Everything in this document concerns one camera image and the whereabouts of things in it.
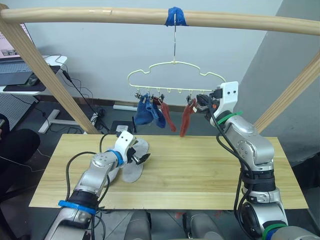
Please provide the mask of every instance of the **wooden table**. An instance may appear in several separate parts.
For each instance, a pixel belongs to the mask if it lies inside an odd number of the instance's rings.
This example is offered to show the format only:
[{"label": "wooden table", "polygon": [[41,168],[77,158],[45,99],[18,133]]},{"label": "wooden table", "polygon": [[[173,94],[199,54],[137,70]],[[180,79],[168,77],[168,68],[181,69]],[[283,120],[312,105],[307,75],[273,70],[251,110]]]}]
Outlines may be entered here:
[{"label": "wooden table", "polygon": [[[83,151],[99,151],[102,135],[64,134],[30,202],[30,207],[58,208],[66,197],[66,164]],[[151,157],[134,183],[117,176],[100,204],[107,209],[233,209],[240,165],[213,136],[137,136],[149,143]],[[286,155],[276,137],[268,138],[275,149],[275,183],[286,209],[306,209]],[[103,140],[112,147],[115,135]],[[92,155],[82,155],[70,167],[71,189],[89,167]]]}]

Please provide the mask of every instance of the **sock hanger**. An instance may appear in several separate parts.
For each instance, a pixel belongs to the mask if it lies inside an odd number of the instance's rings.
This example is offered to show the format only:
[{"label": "sock hanger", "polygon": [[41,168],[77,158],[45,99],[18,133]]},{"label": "sock hanger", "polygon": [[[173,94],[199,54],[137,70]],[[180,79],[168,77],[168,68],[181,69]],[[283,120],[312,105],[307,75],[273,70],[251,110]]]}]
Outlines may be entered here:
[{"label": "sock hanger", "polygon": [[148,92],[150,92],[150,89],[157,89],[158,92],[160,92],[161,89],[163,90],[167,90],[168,93],[171,92],[171,90],[177,90],[180,94],[182,93],[182,91],[189,91],[190,93],[192,93],[193,91],[199,91],[202,94],[204,94],[205,92],[212,92],[212,89],[191,89],[191,88],[175,88],[175,87],[161,87],[161,86],[144,86],[144,85],[134,85],[130,82],[130,77],[133,74],[136,73],[143,73],[143,74],[150,74],[151,73],[151,69],[156,67],[156,66],[161,66],[161,65],[169,65],[169,64],[181,64],[181,65],[187,65],[193,68],[198,69],[199,74],[203,77],[207,76],[207,75],[213,75],[216,76],[218,78],[220,78],[223,82],[227,82],[221,75],[214,73],[214,72],[207,72],[207,73],[202,73],[201,69],[199,66],[194,65],[192,63],[188,63],[188,62],[184,62],[184,61],[176,61],[176,30],[177,30],[177,25],[176,25],[176,13],[174,14],[174,42],[173,42],[173,61],[167,61],[167,62],[159,62],[153,65],[150,65],[148,68],[148,71],[144,71],[143,69],[138,69],[135,71],[132,71],[129,73],[128,77],[127,77],[127,81],[129,83],[129,85],[131,87],[135,87],[137,89],[137,92],[140,93],[140,88],[145,88],[148,89]]}]

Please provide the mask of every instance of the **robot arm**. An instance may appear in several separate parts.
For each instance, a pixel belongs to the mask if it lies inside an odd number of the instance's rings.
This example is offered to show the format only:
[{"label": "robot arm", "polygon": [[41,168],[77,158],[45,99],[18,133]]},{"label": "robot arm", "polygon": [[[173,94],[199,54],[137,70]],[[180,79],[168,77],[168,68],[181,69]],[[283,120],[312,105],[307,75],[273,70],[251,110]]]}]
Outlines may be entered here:
[{"label": "robot arm", "polygon": [[147,160],[150,154],[138,158],[132,146],[136,138],[123,131],[115,142],[114,148],[93,156],[89,168],[82,174],[73,193],[66,201],[60,201],[61,210],[55,218],[45,240],[79,240],[90,239],[87,228],[96,214],[98,198],[106,186],[108,173],[125,163],[135,161],[140,164]]},{"label": "robot arm", "polygon": [[274,148],[251,123],[233,113],[237,101],[238,82],[222,83],[209,96],[197,96],[199,109],[210,110],[205,118],[222,131],[234,155],[245,163],[241,164],[241,179],[242,193],[247,197],[239,206],[239,224],[252,239],[266,234],[270,234],[268,239],[271,240],[320,239],[300,227],[288,227],[280,190],[275,183]]}]

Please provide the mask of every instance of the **gray wall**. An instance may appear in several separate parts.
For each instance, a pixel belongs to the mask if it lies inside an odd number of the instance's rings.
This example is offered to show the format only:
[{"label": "gray wall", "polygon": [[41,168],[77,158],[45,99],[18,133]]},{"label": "gray wall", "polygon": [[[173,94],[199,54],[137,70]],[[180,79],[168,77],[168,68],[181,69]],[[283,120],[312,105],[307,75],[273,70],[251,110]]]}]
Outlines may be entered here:
[{"label": "gray wall", "polygon": [[[319,0],[283,0],[277,16],[320,21]],[[320,38],[268,32],[239,87],[236,109],[254,123],[320,48]],[[320,151],[320,79],[263,132],[278,137],[292,164]]]}]

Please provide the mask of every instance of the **blue sock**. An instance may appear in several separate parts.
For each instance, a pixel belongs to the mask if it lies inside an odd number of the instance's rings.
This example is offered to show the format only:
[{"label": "blue sock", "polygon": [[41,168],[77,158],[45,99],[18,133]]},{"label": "blue sock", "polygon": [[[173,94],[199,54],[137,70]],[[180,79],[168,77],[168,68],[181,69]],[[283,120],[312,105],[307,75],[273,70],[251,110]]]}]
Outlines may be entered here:
[{"label": "blue sock", "polygon": [[145,125],[152,122],[154,119],[151,112],[146,109],[146,104],[149,102],[148,94],[142,96],[137,106],[134,122],[136,125]]},{"label": "blue sock", "polygon": [[157,105],[154,102],[150,102],[149,100],[146,103],[146,109],[152,114],[155,124],[164,129],[166,126],[166,119],[162,112],[158,109]]}]

